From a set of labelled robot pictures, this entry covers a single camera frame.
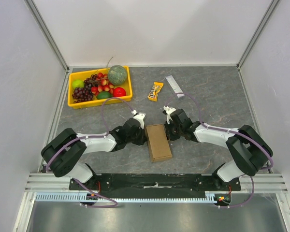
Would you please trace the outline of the cardboard box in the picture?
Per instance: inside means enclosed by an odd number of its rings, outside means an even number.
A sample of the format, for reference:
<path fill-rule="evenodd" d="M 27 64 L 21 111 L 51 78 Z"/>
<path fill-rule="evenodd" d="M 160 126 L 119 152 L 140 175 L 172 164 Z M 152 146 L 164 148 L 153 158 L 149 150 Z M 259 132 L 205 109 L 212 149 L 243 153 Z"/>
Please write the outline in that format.
<path fill-rule="evenodd" d="M 166 161 L 173 158 L 163 124 L 145 127 L 151 162 Z"/>

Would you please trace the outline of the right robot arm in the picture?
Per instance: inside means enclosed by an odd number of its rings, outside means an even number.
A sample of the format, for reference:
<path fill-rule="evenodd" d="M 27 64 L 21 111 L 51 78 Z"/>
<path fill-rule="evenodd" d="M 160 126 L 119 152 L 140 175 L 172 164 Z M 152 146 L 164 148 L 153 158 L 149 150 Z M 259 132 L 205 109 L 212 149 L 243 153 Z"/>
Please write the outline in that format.
<path fill-rule="evenodd" d="M 164 106 L 164 124 L 170 141 L 184 137 L 188 141 L 218 145 L 229 150 L 233 160 L 220 165 L 212 174 L 212 186 L 223 190 L 229 182 L 243 175 L 254 176 L 267 162 L 273 163 L 273 152 L 249 125 L 239 129 L 215 127 L 195 121 L 183 109 Z"/>

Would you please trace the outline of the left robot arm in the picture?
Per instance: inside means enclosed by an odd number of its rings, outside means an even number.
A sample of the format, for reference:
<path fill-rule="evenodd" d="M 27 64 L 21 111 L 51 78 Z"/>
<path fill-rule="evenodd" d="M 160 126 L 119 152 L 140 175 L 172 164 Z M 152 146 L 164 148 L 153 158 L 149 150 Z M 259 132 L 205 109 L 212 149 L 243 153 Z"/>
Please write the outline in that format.
<path fill-rule="evenodd" d="M 105 134 L 81 134 L 67 128 L 42 149 L 41 156 L 47 163 L 46 170 L 55 177 L 77 179 L 84 189 L 91 190 L 96 177 L 89 165 L 79 161 L 83 154 L 115 152 L 128 143 L 143 145 L 146 141 L 145 114 L 139 113 Z"/>

